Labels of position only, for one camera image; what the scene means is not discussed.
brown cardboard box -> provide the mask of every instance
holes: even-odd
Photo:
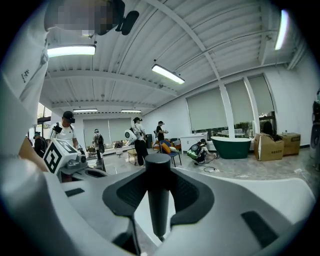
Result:
[[[284,156],[299,154],[301,140],[300,134],[291,132],[279,134],[279,136],[284,141]]]
[[[265,133],[256,133],[253,141],[254,155],[258,161],[282,159],[285,143],[282,140],[274,141]]]

gray floor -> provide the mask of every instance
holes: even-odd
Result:
[[[156,151],[148,149],[149,154],[155,154]],[[128,162],[128,153],[124,152],[118,156],[115,154],[103,157],[106,172],[109,175],[115,175],[123,172],[136,172],[141,169],[138,165],[133,165],[134,159]],[[181,155],[182,165],[179,158],[175,158],[176,167],[181,167],[197,173],[204,172],[205,167],[196,166],[186,153]],[[211,172],[210,175],[246,180],[278,180],[288,178],[300,178],[304,180],[311,188],[313,194],[318,197],[320,193],[320,172],[315,171],[313,162],[309,157],[309,149],[300,150],[299,155],[285,156],[282,160],[257,161],[253,153],[250,153],[245,159],[214,159],[206,164],[209,167],[215,167],[220,172]],[[141,251],[152,255],[157,249],[150,238],[144,234],[139,225],[137,225],[137,236]]]

roller shade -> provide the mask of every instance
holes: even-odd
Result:
[[[125,140],[125,130],[131,127],[130,118],[109,119],[110,137],[112,142]]]
[[[104,139],[105,144],[110,143],[108,119],[84,119],[84,141],[85,146],[92,146],[92,140],[95,135],[95,129],[98,129]]]
[[[227,127],[220,89],[213,89],[187,99],[193,130]]]
[[[253,91],[259,114],[261,115],[262,113],[266,114],[275,111],[265,77],[259,75],[250,78],[248,77],[248,80]]]
[[[234,124],[254,120],[249,94],[243,80],[225,85],[229,96]]]

cabinet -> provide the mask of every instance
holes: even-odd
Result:
[[[208,133],[205,132],[180,137],[181,152],[184,153],[184,151],[188,151],[192,145],[196,144],[201,139],[205,139],[207,141],[207,134]]]

freestanding bathtub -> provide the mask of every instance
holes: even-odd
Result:
[[[213,145],[219,155],[224,159],[246,158],[249,153],[251,139],[211,137]]]

